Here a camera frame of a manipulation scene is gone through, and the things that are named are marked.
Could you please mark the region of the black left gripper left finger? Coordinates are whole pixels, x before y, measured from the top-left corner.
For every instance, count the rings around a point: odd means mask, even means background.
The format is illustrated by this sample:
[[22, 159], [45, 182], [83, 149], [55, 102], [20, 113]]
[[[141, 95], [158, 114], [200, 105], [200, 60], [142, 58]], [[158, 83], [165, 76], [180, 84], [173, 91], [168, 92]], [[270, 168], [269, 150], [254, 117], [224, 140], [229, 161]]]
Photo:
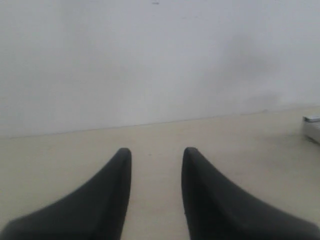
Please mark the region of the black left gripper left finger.
[[2, 240], [119, 240], [128, 209], [132, 154], [120, 148], [81, 187], [28, 215], [10, 221]]

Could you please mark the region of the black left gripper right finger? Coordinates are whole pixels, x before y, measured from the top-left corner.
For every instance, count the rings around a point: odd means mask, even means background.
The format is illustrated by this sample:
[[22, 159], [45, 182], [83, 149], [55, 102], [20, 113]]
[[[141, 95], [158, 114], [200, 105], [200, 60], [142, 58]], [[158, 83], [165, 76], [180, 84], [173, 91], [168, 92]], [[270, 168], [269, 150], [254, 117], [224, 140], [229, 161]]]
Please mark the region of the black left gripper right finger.
[[314, 223], [249, 194], [195, 147], [183, 152], [181, 190], [192, 240], [318, 240]]

